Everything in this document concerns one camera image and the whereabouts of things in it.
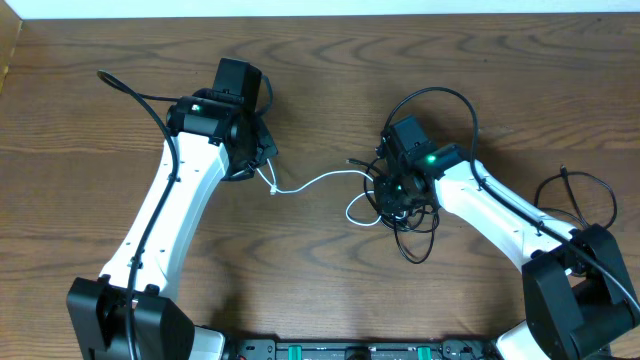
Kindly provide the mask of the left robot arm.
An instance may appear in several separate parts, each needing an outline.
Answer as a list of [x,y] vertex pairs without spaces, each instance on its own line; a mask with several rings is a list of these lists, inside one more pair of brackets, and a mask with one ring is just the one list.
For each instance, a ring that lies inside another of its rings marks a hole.
[[223,58],[214,83],[173,98],[157,173],[128,234],[97,279],[78,277],[66,298],[85,359],[224,359],[225,335],[177,306],[186,255],[218,185],[251,179],[277,155],[257,106],[269,81]]

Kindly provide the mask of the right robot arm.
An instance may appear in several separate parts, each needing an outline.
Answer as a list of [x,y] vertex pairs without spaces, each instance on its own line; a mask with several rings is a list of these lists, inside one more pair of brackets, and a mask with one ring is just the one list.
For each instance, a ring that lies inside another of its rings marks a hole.
[[437,146],[408,116],[386,127],[376,150],[380,213],[395,228],[426,206],[478,230],[520,271],[525,319],[499,336],[504,359],[586,359],[638,327],[639,308],[613,235],[556,219],[499,183],[457,144]]

